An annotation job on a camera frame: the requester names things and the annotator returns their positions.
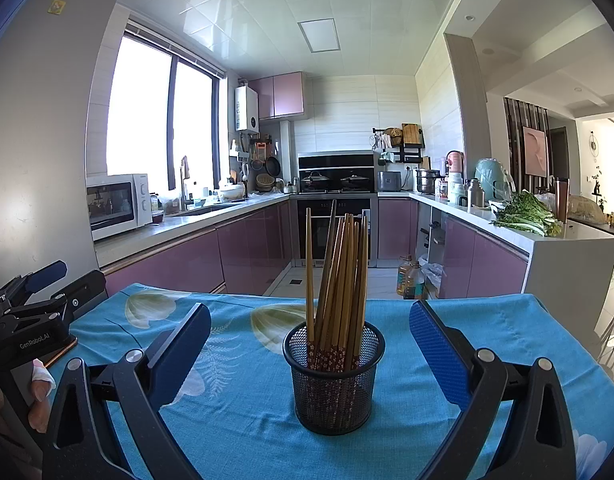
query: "pink painting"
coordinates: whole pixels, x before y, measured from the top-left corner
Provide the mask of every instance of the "pink painting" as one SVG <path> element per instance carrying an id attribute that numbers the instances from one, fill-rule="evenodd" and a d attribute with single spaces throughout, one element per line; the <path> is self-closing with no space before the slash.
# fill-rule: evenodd
<path id="1" fill-rule="evenodd" d="M 547 137 L 545 132 L 533 128 L 524 131 L 524 172 L 535 176 L 547 176 Z"/>

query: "yellow sticker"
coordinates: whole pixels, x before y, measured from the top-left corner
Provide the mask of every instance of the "yellow sticker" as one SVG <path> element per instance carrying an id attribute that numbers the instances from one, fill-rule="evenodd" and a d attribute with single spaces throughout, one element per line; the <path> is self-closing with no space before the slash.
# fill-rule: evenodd
<path id="1" fill-rule="evenodd" d="M 65 9 L 65 4 L 67 2 L 63 2 L 63 0 L 54 0 L 52 4 L 47 9 L 47 12 L 50 14 L 60 14 Z"/>

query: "window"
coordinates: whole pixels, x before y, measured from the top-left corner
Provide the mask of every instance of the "window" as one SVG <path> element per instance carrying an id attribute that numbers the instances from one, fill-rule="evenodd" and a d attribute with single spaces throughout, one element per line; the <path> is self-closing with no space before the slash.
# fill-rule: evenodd
<path id="1" fill-rule="evenodd" d="M 150 192 L 173 196 L 187 155 L 188 191 L 200 196 L 203 187 L 217 187 L 217 84 L 186 60 L 126 34 L 111 89 L 108 173 L 146 173 Z"/>

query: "cutting board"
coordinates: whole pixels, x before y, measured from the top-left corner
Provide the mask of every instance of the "cutting board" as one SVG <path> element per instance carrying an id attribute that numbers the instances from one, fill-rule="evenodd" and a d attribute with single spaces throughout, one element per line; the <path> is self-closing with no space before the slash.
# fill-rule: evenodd
<path id="1" fill-rule="evenodd" d="M 405 144 L 421 144 L 417 124 L 402 124 L 402 140 Z"/>

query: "white microwave oven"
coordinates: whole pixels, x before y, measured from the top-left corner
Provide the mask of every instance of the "white microwave oven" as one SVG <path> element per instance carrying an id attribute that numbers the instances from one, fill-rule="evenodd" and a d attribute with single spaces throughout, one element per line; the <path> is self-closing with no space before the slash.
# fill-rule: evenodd
<path id="1" fill-rule="evenodd" d="M 86 186 L 94 241 L 152 223 L 146 174 L 91 176 Z"/>

